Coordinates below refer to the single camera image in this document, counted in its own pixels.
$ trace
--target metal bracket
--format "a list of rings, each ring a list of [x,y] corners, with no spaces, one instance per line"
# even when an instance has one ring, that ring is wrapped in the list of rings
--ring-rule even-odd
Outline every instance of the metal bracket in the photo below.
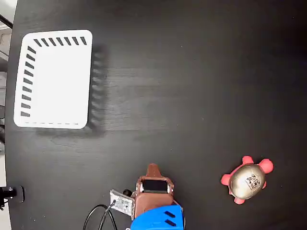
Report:
[[[19,203],[24,201],[24,188],[21,186],[18,187],[0,187],[0,210],[3,211],[5,207],[5,203],[8,201],[4,201],[4,199],[16,199]]]

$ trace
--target black cable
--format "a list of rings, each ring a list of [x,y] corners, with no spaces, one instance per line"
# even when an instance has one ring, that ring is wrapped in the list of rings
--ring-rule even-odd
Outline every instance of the black cable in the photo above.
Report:
[[[11,23],[9,20],[7,20],[5,17],[3,17],[1,14],[0,14],[0,21],[3,22],[4,24],[6,24],[11,29],[13,28],[13,23]]]
[[[98,209],[99,207],[103,207],[103,208],[105,209],[105,212],[104,212],[104,214],[103,214],[103,216],[102,216],[102,218],[101,218],[101,220],[100,220],[99,230],[102,229],[103,224],[104,224],[104,222],[105,222],[105,220],[106,220],[106,215],[107,215],[107,214],[109,214],[109,216],[110,216],[110,219],[111,219],[111,221],[112,221],[112,225],[113,225],[114,230],[118,230],[118,229],[117,229],[117,226],[116,226],[116,223],[115,223],[115,220],[114,220],[114,217],[113,217],[113,214],[112,214],[111,211],[110,211],[110,208],[112,207],[113,204],[114,204],[114,203],[112,203],[111,205],[109,205],[109,207],[107,207],[106,205],[97,205],[97,206],[95,206],[95,207],[90,211],[90,213],[87,215],[87,217],[86,217],[86,219],[85,219],[85,222],[84,222],[84,225],[83,225],[83,230],[86,230],[86,226],[87,226],[87,223],[88,223],[88,221],[89,221],[91,215],[92,215],[92,214],[96,211],[96,209]]]

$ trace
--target red turtle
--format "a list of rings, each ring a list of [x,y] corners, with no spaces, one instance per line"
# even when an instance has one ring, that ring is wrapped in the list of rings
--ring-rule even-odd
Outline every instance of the red turtle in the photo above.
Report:
[[[274,168],[269,159],[254,164],[250,156],[244,156],[242,162],[239,167],[230,174],[224,174],[221,179],[221,183],[228,186],[229,194],[235,197],[235,203],[238,205],[265,188],[267,184],[265,174],[272,172]]]

